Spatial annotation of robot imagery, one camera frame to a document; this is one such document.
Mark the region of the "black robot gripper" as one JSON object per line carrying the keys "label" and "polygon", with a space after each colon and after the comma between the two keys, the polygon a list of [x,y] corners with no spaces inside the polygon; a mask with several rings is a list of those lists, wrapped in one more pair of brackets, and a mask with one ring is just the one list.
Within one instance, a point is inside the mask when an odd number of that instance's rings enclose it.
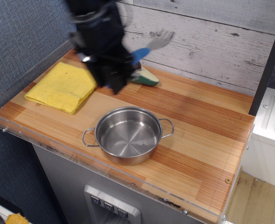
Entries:
{"label": "black robot gripper", "polygon": [[71,14],[76,32],[70,34],[77,51],[90,59],[88,70],[100,87],[118,94],[134,71],[133,57],[123,46],[125,35],[119,14]]}

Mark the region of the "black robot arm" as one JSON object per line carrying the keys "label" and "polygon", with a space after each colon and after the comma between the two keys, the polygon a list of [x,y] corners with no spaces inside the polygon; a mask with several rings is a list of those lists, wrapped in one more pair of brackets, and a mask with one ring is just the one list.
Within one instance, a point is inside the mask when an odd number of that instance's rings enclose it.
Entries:
{"label": "black robot arm", "polygon": [[113,0],[68,0],[76,31],[70,39],[100,87],[118,94],[134,72],[133,57],[123,46],[124,29]]}

